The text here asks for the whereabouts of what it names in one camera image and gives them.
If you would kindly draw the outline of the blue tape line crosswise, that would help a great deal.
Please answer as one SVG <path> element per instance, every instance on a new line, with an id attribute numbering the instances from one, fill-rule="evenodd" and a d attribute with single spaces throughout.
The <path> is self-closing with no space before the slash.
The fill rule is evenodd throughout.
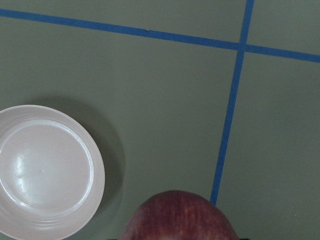
<path id="1" fill-rule="evenodd" d="M 319 63 L 320 56 L 318 54 L 311 54 L 287 49 L 272 48 L 260 45 L 248 44 L 248 36 L 250 31 L 250 23 L 252 18 L 253 5 L 245 8 L 243 14 L 243 21 L 238 42 L 227 40 L 218 40 L 213 38 L 205 38 L 199 36 L 191 36 L 185 34 L 157 31 L 151 29 L 137 28 L 131 26 L 123 26 L 117 24 L 102 23 L 89 20 L 81 20 L 69 17 L 53 16 L 40 13 L 24 12 L 10 9 L 1 9 L 0 16 L 4 18 L 12 18 L 40 23 L 48 23 L 54 25 L 69 26 L 75 28 L 83 28 L 90 30 L 97 30 L 103 32 L 111 32 L 117 34 L 138 36 L 144 38 L 172 41 L 178 43 L 186 43 L 192 45 L 220 48 L 225 50 L 244 50 L 246 53 L 254 53 L 260 55 L 267 55 L 273 57 L 281 57 L 287 59 L 294 59 L 299 61 Z"/>

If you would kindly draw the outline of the red apple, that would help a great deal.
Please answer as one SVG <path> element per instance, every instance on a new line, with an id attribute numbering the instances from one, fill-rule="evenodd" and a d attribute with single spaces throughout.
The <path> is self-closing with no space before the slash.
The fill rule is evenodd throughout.
<path id="1" fill-rule="evenodd" d="M 237 240 L 228 218 L 205 198 L 170 190 L 142 203 L 128 221 L 122 240 Z"/>

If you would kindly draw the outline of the blue tape line lengthwise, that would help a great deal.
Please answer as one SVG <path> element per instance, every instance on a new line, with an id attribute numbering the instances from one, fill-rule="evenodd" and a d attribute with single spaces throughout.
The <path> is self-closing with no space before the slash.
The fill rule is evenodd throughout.
<path id="1" fill-rule="evenodd" d="M 225 120 L 223 125 L 223 131 L 221 135 L 221 142 L 214 172 L 212 190 L 210 195 L 210 202 L 214 205 L 217 204 L 219 198 L 219 191 L 221 187 L 223 171 L 226 161 L 226 154 L 231 134 L 231 128 L 233 123 L 233 117 L 235 112 L 236 100 L 238 95 L 238 89 L 240 84 L 240 78 L 243 69 L 243 62 L 245 51 L 247 47 L 247 41 L 249 36 L 249 30 L 251 25 L 251 19 L 253 14 L 254 1 L 247 0 L 245 4 L 245 10 L 243 15 L 243 21 L 240 31 L 240 37 L 237 47 L 236 59 L 233 69 L 232 82 L 229 91 L 227 109 L 225 114 Z"/>

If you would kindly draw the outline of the pink plate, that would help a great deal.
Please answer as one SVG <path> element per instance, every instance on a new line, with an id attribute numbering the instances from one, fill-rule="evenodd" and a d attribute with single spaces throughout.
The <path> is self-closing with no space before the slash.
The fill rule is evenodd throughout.
<path id="1" fill-rule="evenodd" d="M 63 240 L 96 213 L 105 169 L 91 135 L 53 108 L 0 112 L 0 231 L 16 240 Z"/>

